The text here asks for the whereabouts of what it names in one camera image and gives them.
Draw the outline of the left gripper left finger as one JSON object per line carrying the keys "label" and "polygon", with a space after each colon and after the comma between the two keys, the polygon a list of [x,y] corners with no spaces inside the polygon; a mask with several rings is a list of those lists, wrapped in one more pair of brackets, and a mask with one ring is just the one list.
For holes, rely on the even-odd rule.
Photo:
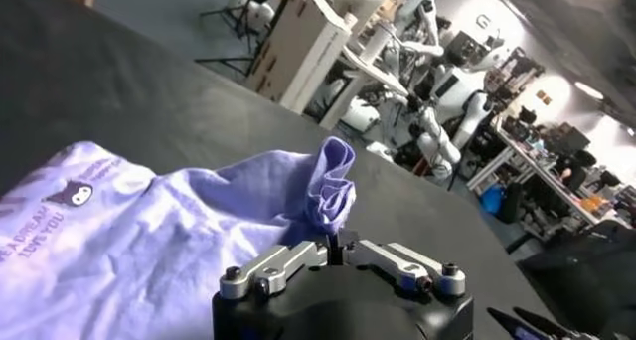
{"label": "left gripper left finger", "polygon": [[282,294],[301,270],[318,270],[342,262],[343,233],[300,243],[274,245],[243,266],[230,266],[221,276],[224,300],[269,300]]}

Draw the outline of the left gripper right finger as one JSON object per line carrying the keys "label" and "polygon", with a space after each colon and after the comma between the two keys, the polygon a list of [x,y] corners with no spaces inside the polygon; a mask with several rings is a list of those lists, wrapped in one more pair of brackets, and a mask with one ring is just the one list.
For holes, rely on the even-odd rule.
{"label": "left gripper right finger", "polygon": [[403,244],[353,240],[343,246],[342,257],[344,264],[376,271],[406,293],[441,297],[466,294],[466,274],[457,264],[436,261]]}

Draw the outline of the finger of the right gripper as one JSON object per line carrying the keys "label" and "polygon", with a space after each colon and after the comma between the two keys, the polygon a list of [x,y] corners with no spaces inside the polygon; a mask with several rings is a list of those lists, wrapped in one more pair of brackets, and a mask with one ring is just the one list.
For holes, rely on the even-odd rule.
{"label": "finger of the right gripper", "polygon": [[515,307],[514,312],[531,326],[548,335],[551,339],[566,340],[573,338],[570,330],[539,314],[521,307]]}
{"label": "finger of the right gripper", "polygon": [[493,307],[488,307],[490,316],[504,328],[515,340],[537,340],[537,335],[531,331],[522,321]]}

